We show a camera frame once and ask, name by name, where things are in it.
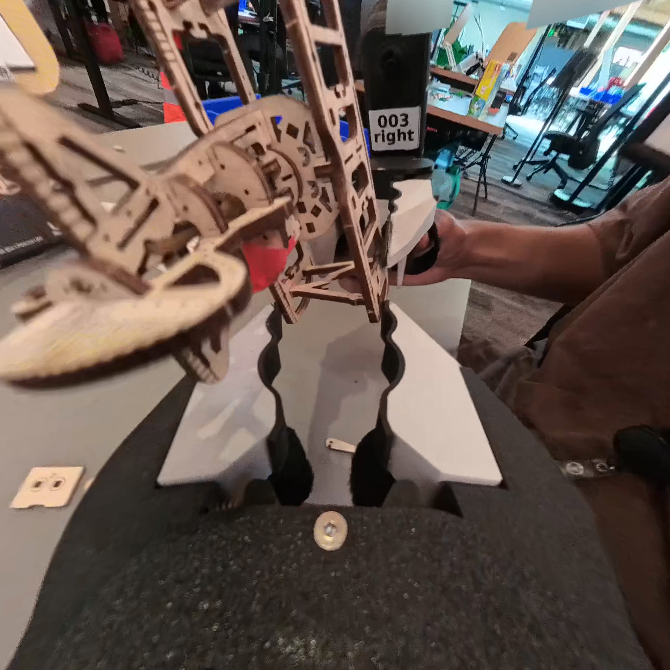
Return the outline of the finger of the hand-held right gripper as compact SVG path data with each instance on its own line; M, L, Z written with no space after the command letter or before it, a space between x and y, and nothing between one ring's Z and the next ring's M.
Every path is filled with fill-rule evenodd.
M334 262L340 233L340 226L333 225L323 235L306 242L313 265L329 265Z
M394 285L401 287L409 254L427 234L437 208L431 180L390 183L387 216L387 268L395 268Z

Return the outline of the black round device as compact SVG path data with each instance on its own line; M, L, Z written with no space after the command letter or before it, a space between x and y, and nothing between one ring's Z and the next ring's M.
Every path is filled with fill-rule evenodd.
M615 433L613 446L621 472L669 488L669 428L630 426Z

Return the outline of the teal bottle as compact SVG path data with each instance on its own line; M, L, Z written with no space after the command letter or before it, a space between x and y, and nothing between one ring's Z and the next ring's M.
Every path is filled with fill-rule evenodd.
M443 148L436 157L431 174L431 188L437 209L447 211L460 193L462 171L456 163L455 150Z

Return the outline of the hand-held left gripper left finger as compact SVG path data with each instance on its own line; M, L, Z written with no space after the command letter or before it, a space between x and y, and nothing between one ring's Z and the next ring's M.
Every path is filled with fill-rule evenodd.
M288 427L273 386L282 323L278 308L265 306L231 338L226 376L194 388L157 477L160 486L245 486L283 467Z

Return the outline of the blue plastic bin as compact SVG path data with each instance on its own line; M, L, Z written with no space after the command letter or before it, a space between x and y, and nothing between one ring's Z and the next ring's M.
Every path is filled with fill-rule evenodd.
M276 111L279 109L280 102L282 103L296 103L305 107L310 111L310 106L302 100L296 99L292 96L279 94L279 95L270 95L270 96L256 96L256 103L268 103L270 104L271 111ZM215 98L210 100L204 100L202 102L203 108L206 112L207 118L209 121L214 124L216 120L222 116L224 113L231 111L240 110L242 107L246 106L239 96L228 96L223 98ZM340 138L343 143L346 143L350 135L350 125L346 119L340 119Z

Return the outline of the small wooden plate with holes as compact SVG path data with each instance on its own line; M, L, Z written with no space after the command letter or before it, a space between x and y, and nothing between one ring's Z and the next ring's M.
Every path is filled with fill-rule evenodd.
M32 468L13 497L12 509L62 508L70 503L85 472L83 466Z

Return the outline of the person's right hand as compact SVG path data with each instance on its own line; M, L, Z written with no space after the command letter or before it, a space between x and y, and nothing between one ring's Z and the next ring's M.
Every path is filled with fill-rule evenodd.
M465 242L462 222L448 211L437 209L433 223L409 251L403 272L394 266L389 280L398 287L422 287L456 279Z

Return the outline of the colourful cardboard box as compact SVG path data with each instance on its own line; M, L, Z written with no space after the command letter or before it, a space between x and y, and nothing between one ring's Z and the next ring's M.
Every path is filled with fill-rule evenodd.
M490 110L500 83L508 71L508 64L498 60L490 60L477 84L468 106L467 115L475 119L483 119Z

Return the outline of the wooden mechanical model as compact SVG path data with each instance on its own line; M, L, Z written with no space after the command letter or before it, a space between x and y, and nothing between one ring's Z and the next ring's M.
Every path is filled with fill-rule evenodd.
M386 245L340 4L322 1L313 19L306 1L279 1L310 111L254 102L228 4L133 2L196 136L156 172L1 87L1 166L79 254L14 305L21 323L1 339L2 381L77 383L166 353L194 379L222 381L231 323L253 295L248 242L296 239L269 287L287 323L316 300L381 321ZM246 106L212 124L202 102L228 96ZM306 242L333 225L334 262L313 265Z

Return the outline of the black desk leg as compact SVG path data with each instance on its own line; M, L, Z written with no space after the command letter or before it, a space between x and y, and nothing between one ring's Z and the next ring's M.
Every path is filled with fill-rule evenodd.
M79 13L77 2L64 1L64 6L68 15L68 29L72 34L79 57L86 68L88 79L96 98L96 105L79 103L78 108L85 113L115 123L123 129L140 128L140 124L124 117L114 110L106 89L105 80L98 66L96 55L90 44L90 40L88 39L84 21Z

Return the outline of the orange traffic cone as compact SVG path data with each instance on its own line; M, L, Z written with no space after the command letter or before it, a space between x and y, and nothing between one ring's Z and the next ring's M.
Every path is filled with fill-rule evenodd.
M180 103L172 91L172 86L164 71L159 72L160 87L163 92L163 122L165 124L175 122L187 122L186 115Z

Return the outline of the black office chair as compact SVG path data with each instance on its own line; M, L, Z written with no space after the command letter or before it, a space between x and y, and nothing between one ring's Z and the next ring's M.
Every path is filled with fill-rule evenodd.
M549 146L543 155L552 154L552 156L549 160L538 162L538 168L528 175L527 180L531 180L531 177L538 172L553 171L561 179L563 185L560 188L564 188L570 177L558 164L558 159L562 155L567 157L567 165L573 170L582 171L593 165L598 155L600 135L622 117L626 107L639 97L644 86L643 83L634 85L606 113L575 135L558 131L547 132L544 138L549 140Z

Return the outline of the black printed box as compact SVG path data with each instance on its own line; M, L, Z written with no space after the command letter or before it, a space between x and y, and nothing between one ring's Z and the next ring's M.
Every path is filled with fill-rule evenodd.
M60 231L46 220L31 198L1 195L1 268L65 245Z

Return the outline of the person's right forearm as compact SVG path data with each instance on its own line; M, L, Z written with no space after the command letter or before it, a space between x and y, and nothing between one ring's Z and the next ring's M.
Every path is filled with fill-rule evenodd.
M626 217L615 213L559 227L466 221L457 276L576 305L612 275L624 223Z

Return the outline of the wooden background table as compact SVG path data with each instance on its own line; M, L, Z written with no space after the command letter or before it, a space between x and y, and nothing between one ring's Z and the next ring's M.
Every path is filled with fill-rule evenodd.
M448 96L430 103L426 77L415 75L392 80L375 74L356 80L355 89L379 196L388 193L394 179L426 176L433 156L444 148L452 157L462 146L485 148L480 162L484 176L490 148L502 132L502 111L480 120L466 114L467 98Z

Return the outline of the small red part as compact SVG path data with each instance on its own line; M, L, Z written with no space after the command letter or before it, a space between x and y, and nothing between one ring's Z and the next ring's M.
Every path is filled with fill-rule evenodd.
M248 274L254 294L261 293L276 282L288 262L290 252L296 247L296 239L290 238L287 247L272 247L248 242L242 253L248 266Z

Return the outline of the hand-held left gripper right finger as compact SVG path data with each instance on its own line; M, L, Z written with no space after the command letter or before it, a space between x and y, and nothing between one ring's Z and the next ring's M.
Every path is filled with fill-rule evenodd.
M383 467L418 486L498 486L503 476L456 360L395 303L384 305L378 424Z

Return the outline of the red bag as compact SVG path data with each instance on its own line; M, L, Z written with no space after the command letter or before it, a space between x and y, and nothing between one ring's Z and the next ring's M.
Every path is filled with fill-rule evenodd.
M84 22L96 61L101 65L117 65L126 60L119 35L108 23Z

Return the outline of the yellow curved strip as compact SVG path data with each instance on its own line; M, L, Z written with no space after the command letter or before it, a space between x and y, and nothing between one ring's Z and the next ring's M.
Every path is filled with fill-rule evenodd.
M1 2L1 86L44 97L60 83L55 52L24 1Z

